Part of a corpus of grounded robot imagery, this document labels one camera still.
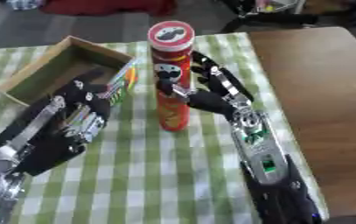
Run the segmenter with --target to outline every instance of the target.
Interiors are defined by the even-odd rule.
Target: checkered tablecloth
[[[108,127],[85,154],[26,180],[11,223],[259,223],[224,118],[191,109],[185,130],[160,129],[147,43],[106,46],[137,57],[139,80],[132,96],[113,109]],[[248,36],[197,37],[195,47],[238,75],[255,94],[255,106],[269,113],[281,145],[302,168],[326,216],[317,184]],[[0,83],[46,49],[0,49]],[[0,131],[18,108],[0,95]]]

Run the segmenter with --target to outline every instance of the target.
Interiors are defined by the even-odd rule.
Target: robotic hand
[[[222,114],[229,121],[241,169],[264,224],[322,223],[290,155],[277,142],[265,113],[252,107],[254,97],[225,68],[199,52],[192,53],[194,73],[209,90],[184,89],[168,80],[157,88],[188,106]]]
[[[36,101],[0,134],[0,224],[9,221],[26,173],[37,176],[81,154],[105,127],[110,105],[98,93],[107,86],[88,84],[100,75],[84,73]]]

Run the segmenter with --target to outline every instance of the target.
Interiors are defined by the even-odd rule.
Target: wooden tabletop
[[[356,214],[356,39],[338,27],[250,38],[331,216]]]

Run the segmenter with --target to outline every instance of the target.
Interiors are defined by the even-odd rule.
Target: cardboard box
[[[12,75],[0,91],[16,102],[29,105],[97,66],[102,67],[104,75],[92,81],[94,84],[112,84],[116,79],[126,77],[129,82],[134,82],[134,63],[135,59],[125,53],[67,37],[52,46],[40,59]]]

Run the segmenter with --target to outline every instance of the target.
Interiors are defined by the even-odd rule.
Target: pringles can
[[[195,33],[190,25],[166,21],[153,25],[148,32],[153,60],[155,86],[159,79],[168,79],[184,88],[190,87],[190,65]],[[184,129],[188,123],[189,108],[178,99],[156,89],[157,113],[165,130]]]

